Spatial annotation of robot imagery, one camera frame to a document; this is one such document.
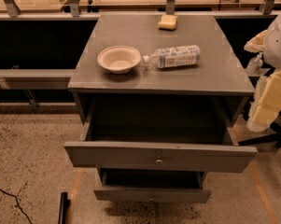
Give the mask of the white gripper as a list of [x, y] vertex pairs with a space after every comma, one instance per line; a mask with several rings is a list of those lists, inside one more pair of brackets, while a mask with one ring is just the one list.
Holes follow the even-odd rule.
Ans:
[[[256, 53], [246, 67], [251, 75], [256, 75], [262, 65], [264, 51], [264, 30], [251, 38], [245, 44], [245, 51]], [[251, 104], [247, 128], [252, 132], [263, 132], [276, 120], [281, 111], [281, 69], [276, 69], [272, 74], [261, 76], [256, 85], [254, 102]]]

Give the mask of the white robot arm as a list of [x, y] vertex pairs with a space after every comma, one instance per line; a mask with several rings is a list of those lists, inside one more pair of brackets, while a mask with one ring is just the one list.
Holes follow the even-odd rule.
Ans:
[[266, 30], [246, 42], [244, 50], [261, 52], [264, 61], [275, 68], [268, 77], [260, 77], [248, 112], [247, 128], [263, 132], [281, 111], [281, 12]]

